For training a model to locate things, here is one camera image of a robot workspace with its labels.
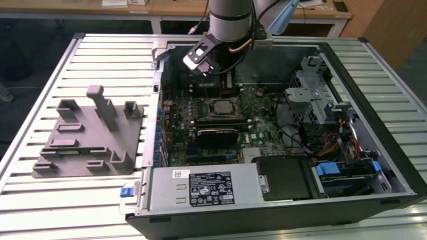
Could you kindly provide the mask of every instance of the white sticker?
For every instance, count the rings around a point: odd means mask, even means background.
[[[149,11],[129,11],[130,14],[149,14]]]
[[[173,178],[175,179],[187,179],[190,176],[190,170],[174,170]]]

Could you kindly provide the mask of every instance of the blue handle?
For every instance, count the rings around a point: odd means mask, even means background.
[[[271,32],[274,35],[281,35],[286,31],[300,2],[301,0],[291,0],[282,10],[281,14],[275,17],[275,20],[269,27],[269,32]]]

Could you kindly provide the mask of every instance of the motherboard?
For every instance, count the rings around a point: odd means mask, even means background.
[[[275,118],[279,94],[263,86],[239,90],[231,98],[209,94],[198,98],[185,91],[170,94],[175,96],[166,99],[165,110],[171,167],[239,164],[254,157],[287,154]]]

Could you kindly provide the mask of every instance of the table leg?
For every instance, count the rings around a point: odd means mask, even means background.
[[[162,16],[150,16],[153,34],[162,34]]]
[[[328,37],[329,38],[340,38],[346,27],[349,19],[337,19],[332,30],[329,31]]]

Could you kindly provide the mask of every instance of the connector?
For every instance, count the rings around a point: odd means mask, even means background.
[[[121,197],[122,198],[130,198],[135,196],[135,187],[123,187],[121,189]]]
[[[190,29],[189,35],[194,34],[195,31],[198,30],[198,28],[199,28],[199,25],[195,25],[195,26]]]

